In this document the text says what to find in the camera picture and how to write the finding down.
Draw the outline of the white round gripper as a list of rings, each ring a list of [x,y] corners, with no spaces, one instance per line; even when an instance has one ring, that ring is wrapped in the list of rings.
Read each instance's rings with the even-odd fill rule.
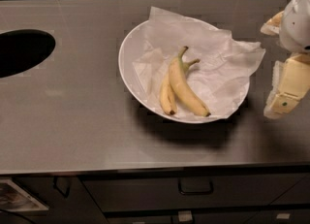
[[[310,89],[310,0],[291,0],[261,27],[265,35],[279,34],[280,44],[293,53],[273,67],[272,90],[263,110],[265,117],[277,119],[290,113]]]

